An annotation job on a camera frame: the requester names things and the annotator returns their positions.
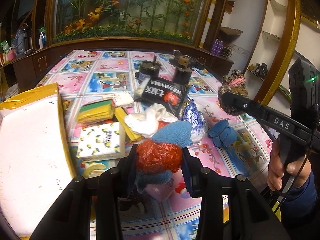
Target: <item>white cloth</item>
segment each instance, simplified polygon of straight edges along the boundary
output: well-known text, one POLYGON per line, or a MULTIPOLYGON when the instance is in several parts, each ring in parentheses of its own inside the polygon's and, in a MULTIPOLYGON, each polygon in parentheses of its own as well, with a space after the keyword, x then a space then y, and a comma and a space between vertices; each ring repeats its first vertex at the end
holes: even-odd
POLYGON ((158 130, 159 121, 175 122, 178 118, 167 112, 163 105, 153 104, 142 113, 127 115, 124 121, 133 132, 145 138, 151 138, 158 130))

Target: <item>brown knitted sock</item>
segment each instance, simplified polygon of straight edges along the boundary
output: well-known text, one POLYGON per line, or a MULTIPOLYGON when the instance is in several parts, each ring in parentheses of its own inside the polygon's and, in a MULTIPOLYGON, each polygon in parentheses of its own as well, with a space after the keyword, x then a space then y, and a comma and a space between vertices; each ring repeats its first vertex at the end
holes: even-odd
POLYGON ((237 70, 237 69, 233 70, 231 73, 231 76, 223 76, 222 85, 218 90, 218 99, 219 99, 219 104, 220 104, 221 108, 227 114, 237 116, 237 115, 243 114, 244 112, 240 111, 234 107, 230 107, 230 106, 225 105, 221 100, 222 95, 226 92, 230 92, 235 95, 240 95, 245 98, 249 98, 246 84, 247 84, 247 82, 244 78, 244 75, 242 74, 242 72, 240 70, 237 70))

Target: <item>table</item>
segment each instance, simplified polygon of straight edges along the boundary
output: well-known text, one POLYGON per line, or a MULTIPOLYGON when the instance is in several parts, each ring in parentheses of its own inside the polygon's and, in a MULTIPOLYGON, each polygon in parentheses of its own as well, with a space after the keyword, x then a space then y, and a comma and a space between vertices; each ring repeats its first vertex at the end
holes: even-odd
MULTIPOLYGON (((174 67, 169 63, 172 55, 141 51, 83 51, 74 50, 41 80, 38 86, 57 82, 62 95, 65 127, 68 135, 70 154, 77 173, 82 174, 87 164, 76 159, 80 125, 76 115, 80 107, 91 101, 101 99, 108 93, 127 90, 132 95, 139 84, 135 72, 143 60, 153 60, 154 55, 162 64, 159 76, 171 80, 174 67), (110 82, 108 77, 118 77, 120 81, 110 82)), ((219 105, 217 91, 220 82, 206 70, 195 70, 191 77, 192 87, 189 95, 204 107, 204 117, 209 127, 227 119, 237 131, 238 140, 233 147, 216 148, 211 139, 205 137, 201 142, 189 147, 190 154, 197 156, 203 166, 217 173, 234 177, 244 174, 261 191, 266 184, 267 167, 270 160, 271 140, 257 121, 247 114, 230 116, 219 105)), ((134 103, 131 112, 141 112, 146 106, 134 103)), ((117 161, 102 161, 106 169, 116 166, 117 161)), ((224 210, 228 213, 228 200, 225 196, 224 210)), ((175 190, 165 202, 157 202, 143 195, 144 214, 129 215, 121 212, 124 238, 135 239, 195 239, 199 221, 201 199, 186 198, 175 190)), ((95 222, 90 227, 91 239, 95 239, 95 222)))

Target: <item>black package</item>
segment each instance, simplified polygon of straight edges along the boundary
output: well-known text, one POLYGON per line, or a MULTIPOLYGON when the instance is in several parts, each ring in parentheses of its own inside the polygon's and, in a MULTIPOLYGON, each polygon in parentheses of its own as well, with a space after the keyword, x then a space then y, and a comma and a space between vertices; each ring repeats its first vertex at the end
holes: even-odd
POLYGON ((146 85, 141 98, 164 105, 168 112, 178 117, 189 89, 188 84, 180 85, 164 78, 153 77, 146 85))

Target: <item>glass display case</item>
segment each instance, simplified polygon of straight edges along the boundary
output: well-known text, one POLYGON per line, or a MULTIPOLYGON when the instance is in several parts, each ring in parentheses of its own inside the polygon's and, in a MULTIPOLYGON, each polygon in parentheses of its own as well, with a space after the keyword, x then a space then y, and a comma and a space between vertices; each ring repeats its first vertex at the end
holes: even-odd
POLYGON ((53 42, 141 37, 194 44, 205 0, 55 0, 53 42))

